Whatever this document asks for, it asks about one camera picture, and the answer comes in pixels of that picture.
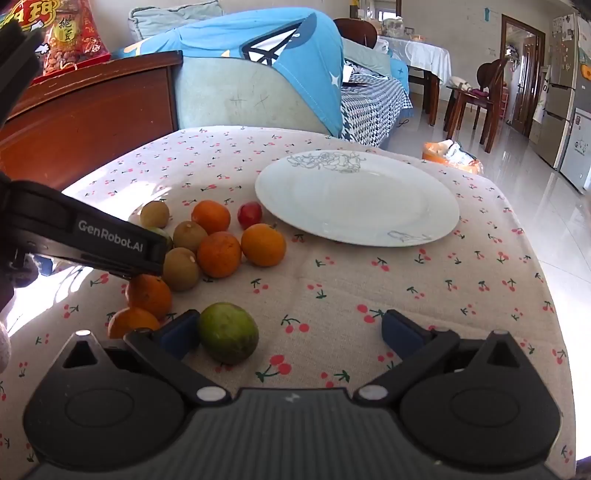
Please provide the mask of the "orange trash bin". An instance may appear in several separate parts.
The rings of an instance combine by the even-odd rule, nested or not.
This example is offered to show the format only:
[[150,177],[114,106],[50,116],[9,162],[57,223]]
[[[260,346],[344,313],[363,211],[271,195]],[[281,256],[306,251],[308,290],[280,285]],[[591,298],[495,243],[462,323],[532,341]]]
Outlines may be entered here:
[[470,174],[482,175],[484,167],[480,160],[454,140],[428,142],[423,146],[422,158],[426,161],[447,165]]

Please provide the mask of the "white floral plate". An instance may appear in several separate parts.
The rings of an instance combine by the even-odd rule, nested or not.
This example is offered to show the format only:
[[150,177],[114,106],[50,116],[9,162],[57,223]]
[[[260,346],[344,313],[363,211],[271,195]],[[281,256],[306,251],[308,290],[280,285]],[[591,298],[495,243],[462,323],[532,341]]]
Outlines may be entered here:
[[455,195],[439,180],[408,160],[367,152],[290,154],[264,167],[254,190],[284,223],[358,246],[424,245],[460,221]]

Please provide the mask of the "red snack bag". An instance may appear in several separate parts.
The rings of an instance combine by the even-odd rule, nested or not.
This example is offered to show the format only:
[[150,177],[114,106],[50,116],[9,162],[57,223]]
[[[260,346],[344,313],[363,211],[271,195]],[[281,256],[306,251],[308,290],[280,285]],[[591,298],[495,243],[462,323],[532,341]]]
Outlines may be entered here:
[[1,26],[16,21],[24,32],[39,30],[38,78],[56,76],[110,60],[98,34],[90,3],[79,0],[5,1]]

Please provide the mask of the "brown wooden door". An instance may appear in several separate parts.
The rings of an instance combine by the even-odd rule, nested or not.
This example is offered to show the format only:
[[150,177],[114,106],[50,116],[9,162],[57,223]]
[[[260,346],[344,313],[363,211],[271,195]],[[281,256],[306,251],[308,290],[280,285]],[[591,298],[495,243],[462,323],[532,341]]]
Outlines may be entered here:
[[501,16],[501,56],[508,59],[509,100],[504,120],[529,137],[543,81],[546,35],[506,14]]

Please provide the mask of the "light green sofa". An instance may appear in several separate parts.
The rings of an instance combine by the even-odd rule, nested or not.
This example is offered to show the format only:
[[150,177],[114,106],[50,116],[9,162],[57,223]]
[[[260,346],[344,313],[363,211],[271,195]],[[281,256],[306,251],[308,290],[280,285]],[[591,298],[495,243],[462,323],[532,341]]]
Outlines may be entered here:
[[[277,126],[332,135],[280,73],[257,63],[183,57],[175,89],[183,127]],[[342,132],[334,137],[380,145],[412,107],[399,79],[355,73],[349,83],[342,78]]]

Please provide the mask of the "green lime fruit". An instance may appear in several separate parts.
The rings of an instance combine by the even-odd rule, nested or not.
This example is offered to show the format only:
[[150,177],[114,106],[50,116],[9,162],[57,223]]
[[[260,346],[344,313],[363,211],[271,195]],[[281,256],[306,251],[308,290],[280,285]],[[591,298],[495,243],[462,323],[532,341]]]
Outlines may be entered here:
[[206,307],[199,315],[197,329],[206,353],[225,365],[242,363],[259,344],[259,328],[252,315],[228,302]]

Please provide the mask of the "dark chair behind sofa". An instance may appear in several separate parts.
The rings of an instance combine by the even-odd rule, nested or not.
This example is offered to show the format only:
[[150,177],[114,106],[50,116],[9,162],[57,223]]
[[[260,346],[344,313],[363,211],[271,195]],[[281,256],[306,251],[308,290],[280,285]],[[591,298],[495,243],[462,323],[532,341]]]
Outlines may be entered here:
[[338,18],[334,20],[342,38],[373,49],[378,40],[378,30],[369,21],[353,18]]

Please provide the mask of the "white chest freezer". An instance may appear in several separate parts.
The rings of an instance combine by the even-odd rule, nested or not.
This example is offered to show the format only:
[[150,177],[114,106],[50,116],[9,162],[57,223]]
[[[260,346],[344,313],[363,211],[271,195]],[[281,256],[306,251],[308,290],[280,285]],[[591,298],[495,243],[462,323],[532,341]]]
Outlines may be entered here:
[[576,108],[560,172],[576,190],[587,194],[590,192],[590,167],[590,113]]

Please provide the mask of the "dark wooden chair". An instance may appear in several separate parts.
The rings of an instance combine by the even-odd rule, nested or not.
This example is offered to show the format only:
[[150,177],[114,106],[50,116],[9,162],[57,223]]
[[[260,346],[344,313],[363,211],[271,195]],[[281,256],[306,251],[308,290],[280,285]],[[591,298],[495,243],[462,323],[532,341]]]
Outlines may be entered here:
[[467,104],[477,107],[477,112],[486,110],[485,124],[482,130],[480,144],[485,152],[490,153],[501,120],[502,95],[504,88],[504,72],[509,58],[507,56],[493,62],[482,64],[477,71],[480,89],[452,87],[451,103],[446,110],[444,131],[447,139],[454,137],[461,129],[461,122]]

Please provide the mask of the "dining table white cloth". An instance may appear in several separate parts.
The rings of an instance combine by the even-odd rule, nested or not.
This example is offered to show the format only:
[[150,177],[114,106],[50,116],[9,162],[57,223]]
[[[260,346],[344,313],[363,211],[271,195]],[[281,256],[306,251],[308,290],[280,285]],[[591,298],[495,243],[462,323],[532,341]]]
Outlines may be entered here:
[[409,75],[409,81],[423,88],[423,111],[429,115],[429,125],[437,120],[440,90],[452,76],[452,62],[445,48],[401,38],[379,36],[381,45],[388,45],[388,51],[404,61],[409,68],[423,72],[422,77]]

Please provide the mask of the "light green cushion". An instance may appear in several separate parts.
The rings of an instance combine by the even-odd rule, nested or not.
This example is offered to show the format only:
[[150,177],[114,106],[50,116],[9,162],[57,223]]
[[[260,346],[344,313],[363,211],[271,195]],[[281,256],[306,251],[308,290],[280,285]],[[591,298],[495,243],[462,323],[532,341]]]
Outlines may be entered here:
[[143,6],[133,8],[128,15],[128,26],[135,41],[183,25],[221,17],[224,10],[218,1],[201,1],[174,7]]

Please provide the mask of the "small red fruit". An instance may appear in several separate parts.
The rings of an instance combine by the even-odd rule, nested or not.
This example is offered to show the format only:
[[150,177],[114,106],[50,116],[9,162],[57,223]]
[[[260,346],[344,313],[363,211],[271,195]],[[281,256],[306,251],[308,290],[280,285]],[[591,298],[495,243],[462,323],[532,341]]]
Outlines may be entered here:
[[263,220],[263,208],[259,202],[252,201],[242,204],[238,209],[238,223],[243,230],[259,224]]

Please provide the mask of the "dark wooden cabinet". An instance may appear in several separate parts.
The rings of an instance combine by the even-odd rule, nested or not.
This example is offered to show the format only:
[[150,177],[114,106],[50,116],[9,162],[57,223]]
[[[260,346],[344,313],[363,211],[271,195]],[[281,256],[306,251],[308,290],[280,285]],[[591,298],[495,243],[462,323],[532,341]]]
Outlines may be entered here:
[[178,128],[178,51],[127,57],[30,86],[1,129],[1,171],[63,189]]

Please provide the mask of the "orange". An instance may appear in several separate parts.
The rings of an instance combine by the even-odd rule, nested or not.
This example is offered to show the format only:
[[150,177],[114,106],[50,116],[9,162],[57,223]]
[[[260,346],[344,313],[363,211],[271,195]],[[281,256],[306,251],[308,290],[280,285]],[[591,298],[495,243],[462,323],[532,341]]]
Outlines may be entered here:
[[228,232],[215,232],[201,241],[197,263],[208,277],[229,277],[242,264],[242,248],[238,239]]
[[152,275],[138,275],[132,278],[125,289],[129,307],[136,307],[163,321],[172,307],[172,294],[166,283]]
[[226,231],[231,222],[231,216],[224,205],[212,200],[198,202],[192,212],[191,220],[204,228],[208,235]]
[[259,267],[279,265],[287,252],[287,242],[283,234],[263,223],[252,225],[243,231],[240,245],[245,258]]
[[137,307],[127,307],[116,312],[109,320],[107,336],[109,339],[122,339],[127,333],[137,329],[156,331],[159,328],[160,323],[148,311]]

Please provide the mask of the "brown kiwi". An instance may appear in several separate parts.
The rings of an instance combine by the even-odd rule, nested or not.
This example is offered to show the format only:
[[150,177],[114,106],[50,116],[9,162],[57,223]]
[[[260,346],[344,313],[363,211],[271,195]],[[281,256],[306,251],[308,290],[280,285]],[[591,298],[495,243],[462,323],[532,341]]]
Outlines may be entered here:
[[185,248],[196,253],[208,234],[200,225],[193,221],[179,223],[173,232],[172,240],[176,248]]
[[163,201],[151,201],[145,204],[139,214],[140,225],[144,228],[163,229],[168,224],[169,209]]
[[197,285],[200,269],[193,251],[183,247],[170,250],[165,256],[162,279],[174,292],[184,292]]

